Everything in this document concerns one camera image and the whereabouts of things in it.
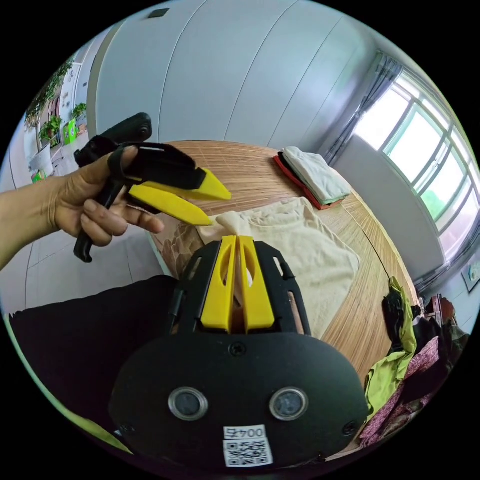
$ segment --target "green clothing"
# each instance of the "green clothing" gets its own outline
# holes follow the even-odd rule
[[[365,389],[368,404],[367,422],[390,400],[405,378],[410,360],[417,349],[413,327],[413,314],[410,301],[398,280],[392,277],[390,289],[395,289],[401,295],[403,309],[403,326],[400,330],[400,340],[403,351],[396,351],[378,361],[368,372]]]

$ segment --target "pink patterned cloth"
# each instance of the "pink patterned cloth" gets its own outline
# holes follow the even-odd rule
[[[405,380],[416,373],[423,373],[432,367],[439,359],[439,338],[432,338],[425,347],[415,355],[408,365],[405,378],[398,386],[396,392],[390,397],[390,400],[377,412],[377,414],[368,422],[360,434],[360,446],[368,447],[373,445],[384,437],[384,432],[388,424],[400,417],[409,418],[416,413],[410,405],[399,404],[402,392],[405,388]],[[429,401],[431,395],[426,395],[419,400],[419,408],[423,408]]]

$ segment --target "bed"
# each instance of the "bed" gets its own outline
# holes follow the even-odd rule
[[[302,196],[276,166],[273,157],[277,151],[271,148],[223,141],[177,141],[171,145],[191,156],[199,167],[213,171],[231,191],[230,201],[196,202],[208,215],[250,210]],[[398,279],[412,305],[418,303],[418,298],[393,242],[353,189],[340,205],[318,214],[360,257],[360,269],[350,293],[321,339],[349,359],[363,382],[370,368],[386,356],[391,346],[382,312],[389,278]],[[151,236],[151,244],[164,262],[163,267],[178,278],[192,253],[203,243],[194,226],[164,214],[160,218],[165,229]]]

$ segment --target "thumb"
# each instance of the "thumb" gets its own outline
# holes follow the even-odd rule
[[[78,174],[86,183],[90,185],[96,185],[104,182],[110,176],[109,158],[112,153],[99,158],[90,165],[84,166],[78,171]],[[123,150],[121,154],[121,165],[124,169],[133,162],[137,156],[137,153],[138,148],[133,145],[128,146]]]

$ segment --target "folded white clothing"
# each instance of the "folded white clothing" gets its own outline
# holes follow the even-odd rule
[[[288,146],[283,149],[283,156],[322,205],[343,200],[350,194],[347,181],[336,174],[321,155]]]
[[[360,259],[320,221],[310,202],[290,198],[210,218],[212,225],[197,227],[205,244],[238,235],[280,251],[300,287],[312,335],[321,338],[350,292]],[[235,297],[242,305],[239,273],[238,268]]]

